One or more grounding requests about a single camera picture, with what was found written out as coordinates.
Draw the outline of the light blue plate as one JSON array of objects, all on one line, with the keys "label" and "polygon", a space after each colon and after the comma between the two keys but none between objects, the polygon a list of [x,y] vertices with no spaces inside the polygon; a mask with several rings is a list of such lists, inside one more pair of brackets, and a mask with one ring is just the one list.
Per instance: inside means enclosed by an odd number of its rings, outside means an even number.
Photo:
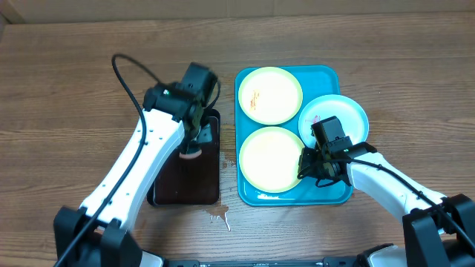
[{"label": "light blue plate", "polygon": [[311,134],[311,125],[331,116],[339,119],[345,134],[353,144],[367,140],[370,124],[363,107],[349,97],[330,94],[317,97],[301,111],[298,132],[307,147],[313,148],[316,143]]}]

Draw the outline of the yellow plate front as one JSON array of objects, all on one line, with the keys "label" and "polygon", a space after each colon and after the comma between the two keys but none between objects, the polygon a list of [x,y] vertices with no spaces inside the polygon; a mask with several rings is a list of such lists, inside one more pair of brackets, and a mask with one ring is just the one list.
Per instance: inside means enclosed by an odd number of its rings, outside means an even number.
[{"label": "yellow plate front", "polygon": [[240,170],[258,190],[282,193],[300,180],[298,161],[304,144],[293,132],[281,127],[265,127],[251,133],[241,145]]}]

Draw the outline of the yellow plate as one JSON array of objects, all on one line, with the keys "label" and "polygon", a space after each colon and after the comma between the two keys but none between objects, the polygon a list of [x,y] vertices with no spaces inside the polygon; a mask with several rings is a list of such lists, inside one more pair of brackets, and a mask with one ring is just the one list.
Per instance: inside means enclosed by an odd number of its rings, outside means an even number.
[{"label": "yellow plate", "polygon": [[237,98],[251,120],[262,125],[279,125],[300,110],[303,90],[289,71],[280,67],[260,67],[244,77]]},{"label": "yellow plate", "polygon": [[282,193],[300,180],[298,161],[304,144],[293,132],[281,127],[265,127],[251,133],[241,145],[240,170],[258,190]]}]

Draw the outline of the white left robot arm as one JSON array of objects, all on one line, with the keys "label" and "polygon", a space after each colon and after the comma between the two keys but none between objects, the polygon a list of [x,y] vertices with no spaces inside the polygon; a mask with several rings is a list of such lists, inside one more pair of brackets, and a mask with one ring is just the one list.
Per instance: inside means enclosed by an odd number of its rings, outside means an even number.
[{"label": "white left robot arm", "polygon": [[174,151],[196,154],[221,84],[156,84],[137,105],[134,134],[100,185],[77,210],[53,221],[57,266],[164,266],[131,236],[143,200]]}]

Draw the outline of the pink green sponge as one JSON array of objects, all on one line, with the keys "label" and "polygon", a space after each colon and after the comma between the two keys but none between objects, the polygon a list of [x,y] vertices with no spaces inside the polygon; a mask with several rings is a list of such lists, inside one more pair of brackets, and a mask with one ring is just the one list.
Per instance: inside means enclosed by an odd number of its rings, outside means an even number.
[{"label": "pink green sponge", "polygon": [[189,159],[196,159],[202,154],[201,149],[197,149],[196,151],[188,151],[185,153],[179,152],[179,158],[189,160]]}]

